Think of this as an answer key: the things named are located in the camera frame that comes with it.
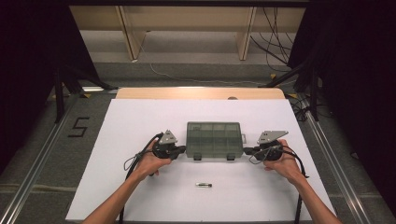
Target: marker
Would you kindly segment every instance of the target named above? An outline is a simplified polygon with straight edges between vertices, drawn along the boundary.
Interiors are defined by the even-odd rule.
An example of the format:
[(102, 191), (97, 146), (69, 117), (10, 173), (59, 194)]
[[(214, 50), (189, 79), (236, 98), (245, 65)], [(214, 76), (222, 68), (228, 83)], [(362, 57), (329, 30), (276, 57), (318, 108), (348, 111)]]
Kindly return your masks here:
[(212, 188), (212, 184), (208, 184), (208, 183), (195, 183), (195, 186), (202, 188)]

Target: gray floor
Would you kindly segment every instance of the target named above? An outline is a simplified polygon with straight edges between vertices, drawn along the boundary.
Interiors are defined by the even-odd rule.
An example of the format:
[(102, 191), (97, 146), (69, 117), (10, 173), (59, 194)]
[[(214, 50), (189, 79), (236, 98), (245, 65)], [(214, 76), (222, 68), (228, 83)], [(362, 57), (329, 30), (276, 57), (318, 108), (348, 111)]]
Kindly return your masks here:
[[(255, 47), (254, 43), (250, 43), (247, 60), (239, 61), (233, 34), (228, 33), (149, 32), (143, 46), (144, 51), (134, 63), (128, 58), (122, 34), (84, 32), (83, 36), (99, 76), (104, 82), (115, 86), (254, 88), (258, 83), (268, 83), (271, 74), (278, 76), (282, 74), (267, 65), (265, 54)], [(282, 41), (285, 45), (290, 45), (290, 43), (286, 44), (288, 39), (284, 38)], [(287, 70), (287, 67), (281, 66), (281, 63), (273, 58), (269, 58), (268, 62), (275, 69)], [(81, 83), (84, 86), (91, 85), (83, 81)], [(294, 93), (292, 80), (280, 85), (280, 88), (285, 93)], [(15, 223), (67, 223), (64, 220), (65, 215), (91, 155), (107, 107), (114, 97), (113, 93), (95, 93), (77, 99)], [(296, 103), (297, 100), (290, 99), (290, 102)], [(395, 217), (360, 162), (349, 156), (352, 149), (336, 118), (325, 106), (325, 100), (319, 97), (319, 102), (324, 104), (318, 108), (319, 123), (370, 219), (373, 223), (396, 223)], [(76, 119), (80, 117), (89, 118), (80, 122), (81, 125), (88, 127), (87, 131), (83, 137), (69, 137), (70, 134), (80, 133), (80, 130), (72, 129)], [(55, 121), (55, 102), (50, 95), (29, 140), (19, 149), (0, 176), (0, 211), (5, 211), (18, 185), (26, 177), (36, 155), (50, 134), (53, 121)], [(299, 124), (337, 216), (344, 223), (356, 223), (329, 164), (319, 150), (311, 126), (307, 121)]]

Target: wire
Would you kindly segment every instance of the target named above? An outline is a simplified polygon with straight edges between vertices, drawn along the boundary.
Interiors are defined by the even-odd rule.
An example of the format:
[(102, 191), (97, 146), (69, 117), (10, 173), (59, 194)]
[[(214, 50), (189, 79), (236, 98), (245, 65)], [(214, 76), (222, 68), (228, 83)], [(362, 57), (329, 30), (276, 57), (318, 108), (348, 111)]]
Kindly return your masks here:
[[(300, 159), (300, 157), (297, 155), (297, 153), (295, 153), (295, 151), (294, 151), (293, 149), (291, 149), (290, 147), (288, 147), (288, 146), (282, 146), (282, 147), (288, 148), (291, 152), (286, 151), (286, 150), (283, 150), (283, 149), (279, 149), (279, 148), (276, 148), (276, 147), (269, 147), (269, 148), (267, 148), (267, 150), (266, 150), (266, 152), (265, 152), (265, 156), (263, 157), (262, 160), (260, 160), (259, 162), (253, 162), (253, 161), (251, 161), (250, 159), (251, 159), (252, 157), (254, 157), (254, 155), (257, 155), (258, 153), (263, 153), (265, 149), (264, 149), (264, 150), (260, 150), (260, 151), (258, 151), (258, 152), (256, 152), (256, 153), (254, 153), (254, 155), (252, 155), (252, 156), (249, 158), (249, 161), (250, 161), (251, 163), (253, 163), (253, 164), (259, 164), (259, 163), (262, 163), (262, 161), (265, 161), (265, 159), (267, 158), (267, 155), (268, 155), (271, 151), (280, 151), (280, 152), (282, 152), (282, 153), (286, 153), (286, 154), (289, 154), (289, 155), (291, 155), (292, 157), (294, 157), (294, 158), (300, 163), (301, 174), (302, 174), (305, 178), (308, 178), (309, 176), (307, 176), (306, 173), (305, 173), (305, 168), (304, 168), (304, 165), (303, 165), (303, 161)], [(303, 204), (303, 198), (301, 197), (301, 194), (299, 194), (299, 195), (298, 195), (298, 200), (297, 200), (297, 208), (296, 208), (296, 214), (295, 214), (295, 218), (294, 218), (294, 224), (298, 224), (298, 223), (300, 222), (300, 214), (301, 214), (302, 204)]]
[(259, 35), (262, 37), (262, 40), (265, 41), (265, 42), (267, 42), (268, 44), (270, 44), (270, 45), (272, 45), (272, 46), (275, 46), (275, 47), (280, 47), (279, 45), (274, 44), (274, 43), (271, 43), (271, 42), (269, 42), (267, 39), (265, 39), (265, 37), (262, 36), (262, 33), (259, 33)]
[(288, 37), (289, 41), (291, 42), (291, 44), (293, 45), (294, 42), (291, 40), (290, 36), (288, 35), (288, 33), (285, 33), (285, 35)]
[(263, 46), (261, 46), (259, 43), (257, 43), (257, 41), (253, 38), (253, 36), (250, 36), (250, 39), (253, 40), (253, 42), (257, 45), (257, 47), (259, 47), (259, 49), (264, 50), (267, 54), (270, 54), (271, 56), (273, 56), (274, 58), (280, 60), (283, 64), (287, 64), (286, 61), (280, 59), (279, 57), (277, 57), (273, 52), (269, 51), (268, 48), (265, 49)]
[[(146, 53), (145, 49), (143, 48), (142, 45), (139, 45), (139, 48), (142, 49), (142, 51), (144, 53)], [(221, 81), (221, 80), (208, 80), (208, 81), (203, 81), (203, 80), (197, 80), (197, 79), (192, 79), (192, 78), (179, 78), (179, 77), (173, 77), (171, 75), (165, 74), (165, 73), (160, 73), (157, 72), (154, 67), (153, 67), (153, 63), (149, 64), (150, 69), (152, 72), (154, 72), (157, 75), (160, 76), (164, 76), (164, 77), (169, 77), (173, 80), (178, 80), (178, 81), (191, 81), (191, 82), (197, 82), (197, 83), (222, 83), (222, 84), (226, 84), (226, 85), (230, 85), (230, 86), (234, 86), (234, 85), (238, 85), (238, 84), (244, 84), (244, 83), (248, 83), (248, 84), (254, 84), (254, 85), (259, 85), (259, 86), (265, 86), (266, 83), (260, 83), (260, 82), (254, 82), (254, 81), (238, 81), (238, 82), (228, 82), (228, 81)], [(274, 71), (277, 72), (288, 72), (288, 71), (282, 71), (282, 70), (278, 70), (273, 68), (270, 64), (268, 64), (268, 66), (273, 69)]]
[[(131, 173), (134, 171), (134, 168), (136, 167), (136, 165), (140, 162), (140, 159), (142, 159), (143, 155), (145, 153), (150, 152), (151, 150), (148, 150), (149, 145), (154, 141), (154, 139), (156, 138), (161, 138), (163, 136), (163, 133), (157, 133), (155, 134), (146, 144), (146, 146), (140, 151), (138, 152), (136, 155), (134, 155), (134, 157), (128, 159), (125, 163), (124, 163), (124, 170), (125, 169), (125, 164), (130, 161), (131, 159), (134, 159), (132, 164), (130, 166), (128, 166), (129, 170), (128, 170), (128, 174), (125, 177), (125, 180), (128, 179), (128, 177), (131, 175)], [(120, 215), (119, 215), (119, 224), (123, 223), (123, 215), (124, 215), (124, 210), (125, 210), (125, 206), (122, 207), (121, 211), (120, 211)]]
[(178, 81), (192, 81), (192, 82), (198, 82), (198, 83), (213, 83), (213, 82), (216, 83), (216, 82), (218, 82), (218, 83), (227, 84), (227, 85), (231, 85), (231, 86), (236, 85), (236, 84), (243, 84), (243, 83), (250, 83), (250, 84), (256, 84), (256, 85), (265, 85), (265, 84), (262, 84), (260, 82), (253, 82), (253, 81), (238, 81), (238, 82), (228, 82), (228, 81), (221, 81), (221, 80), (203, 81), (203, 80), (197, 80), (197, 79), (191, 79), (191, 78), (172, 77), (172, 76), (170, 76), (168, 74), (157, 72), (154, 69), (152, 63), (150, 63), (149, 66), (151, 68), (151, 71), (153, 71), (155, 74), (160, 75), (160, 76), (164, 76), (164, 77), (169, 77), (169, 78), (172, 78), (172, 79), (178, 80)]
[(305, 100), (305, 98), (297, 101), (294, 104), (290, 104), (291, 108), (293, 110), (294, 116), (296, 117), (296, 119), (298, 121), (302, 121), (302, 122), (307, 120), (306, 112), (308, 112), (310, 109), (309, 106), (306, 106), (303, 108), (303, 104), (302, 104), (303, 100)]
[(270, 38), (270, 41), (268, 41), (268, 43), (271, 43), (272, 36), (274, 35), (276, 40), (277, 40), (277, 43), (278, 43), (277, 46), (279, 47), (279, 49), (280, 49), (280, 51), (282, 53), (282, 56), (284, 57), (284, 60), (286, 61), (286, 58), (289, 59), (289, 56), (286, 53), (285, 48), (280, 43), (279, 34), (277, 32), (277, 7), (274, 8), (274, 26), (271, 25), (270, 19), (268, 18), (268, 15), (267, 15), (264, 7), (262, 8), (262, 11), (264, 12), (264, 16), (267, 19), (268, 24), (269, 24), (269, 26), (271, 28), (271, 31), (272, 31), (271, 38)]

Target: metal rail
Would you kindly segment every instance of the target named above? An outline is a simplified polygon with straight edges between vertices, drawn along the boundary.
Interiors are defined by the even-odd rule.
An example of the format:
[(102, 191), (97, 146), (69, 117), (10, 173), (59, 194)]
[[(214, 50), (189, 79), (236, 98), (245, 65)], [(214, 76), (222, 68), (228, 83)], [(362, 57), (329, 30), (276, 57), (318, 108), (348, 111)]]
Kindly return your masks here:
[[(306, 100), (302, 101), (303, 107), (308, 106), (308, 102)], [(361, 203), (361, 199), (359, 198), (356, 190), (353, 188), (351, 182), (347, 178), (346, 173), (343, 170), (340, 162), (337, 160), (336, 155), (332, 151), (332, 146), (326, 138), (323, 130), (320, 127), (320, 124), (314, 121), (313, 116), (307, 113), (308, 122), (311, 126), (315, 137), (318, 140), (320, 145), (320, 149), (323, 152), (326, 161), (329, 163), (330, 168), (332, 170), (332, 174), (337, 181), (338, 187), (340, 188), (344, 198), (346, 199), (346, 203), (349, 206), (350, 211), (352, 212), (353, 217), (355, 218), (357, 223), (362, 224), (370, 224), (372, 221), (370, 220), (368, 214), (366, 213), (363, 204)]]
[(68, 107), (65, 111), (63, 117), (60, 119), (58, 123), (55, 123), (53, 126), (49, 137), (47, 138), (44, 146), (41, 148), (37, 157), (35, 158), (35, 162), (33, 163), (29, 173), (22, 181), (20, 187), (15, 193), (11, 203), (7, 206), (6, 212), (2, 215), (2, 219), (0, 223), (2, 224), (12, 224), (17, 219), (19, 213), (21, 212), (24, 203), (26, 202), (30, 191), (32, 190), (35, 182), (37, 181), (58, 137), (59, 133), (63, 129), (65, 121), (67, 120), (67, 116), (71, 111), (73, 105), (76, 103), (79, 94), (70, 95), (67, 103)]

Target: white table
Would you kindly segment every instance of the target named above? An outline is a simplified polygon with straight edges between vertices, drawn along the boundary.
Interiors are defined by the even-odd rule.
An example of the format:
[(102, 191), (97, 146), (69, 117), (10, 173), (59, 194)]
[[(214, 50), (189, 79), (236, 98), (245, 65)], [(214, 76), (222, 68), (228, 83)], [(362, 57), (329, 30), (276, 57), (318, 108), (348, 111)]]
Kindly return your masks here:
[[(71, 204), (67, 220), (80, 221), (124, 180), (123, 164), (156, 133), (171, 130), (185, 145), (188, 121), (237, 121), (244, 147), (257, 146), (263, 131), (284, 136), (304, 162), (309, 183), (333, 211), (288, 100), (150, 100), (111, 102), (98, 139)], [(197, 188), (208, 182), (213, 188)], [(124, 220), (153, 222), (257, 222), (294, 220), (298, 192), (275, 172), (235, 161), (194, 161), (180, 155), (149, 176), (125, 205)], [(311, 219), (303, 206), (301, 220)]]

